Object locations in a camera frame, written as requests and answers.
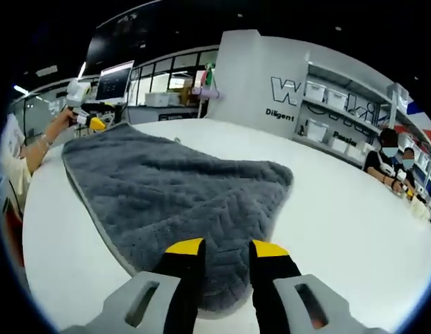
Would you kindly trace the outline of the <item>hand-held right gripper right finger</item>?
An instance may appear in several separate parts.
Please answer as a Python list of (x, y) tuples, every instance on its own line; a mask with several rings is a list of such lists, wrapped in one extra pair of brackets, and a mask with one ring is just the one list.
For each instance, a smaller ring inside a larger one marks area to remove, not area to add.
[(301, 274), (284, 248), (253, 239), (249, 252), (261, 333), (386, 333), (356, 320), (349, 303), (314, 275)]

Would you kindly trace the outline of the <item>person's left hand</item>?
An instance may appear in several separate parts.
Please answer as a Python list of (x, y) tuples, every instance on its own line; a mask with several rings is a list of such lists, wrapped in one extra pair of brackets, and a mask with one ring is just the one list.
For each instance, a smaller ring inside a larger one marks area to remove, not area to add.
[(73, 108), (66, 106), (60, 113), (61, 125), (63, 129), (74, 126), (77, 123), (78, 114)]

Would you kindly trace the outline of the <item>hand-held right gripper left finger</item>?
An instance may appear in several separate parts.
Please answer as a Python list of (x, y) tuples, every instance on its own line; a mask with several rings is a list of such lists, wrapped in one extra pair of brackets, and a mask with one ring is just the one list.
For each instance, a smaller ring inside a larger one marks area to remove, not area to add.
[(206, 242), (168, 247), (153, 271), (141, 271), (110, 294), (101, 313), (63, 333), (192, 333), (205, 279)]

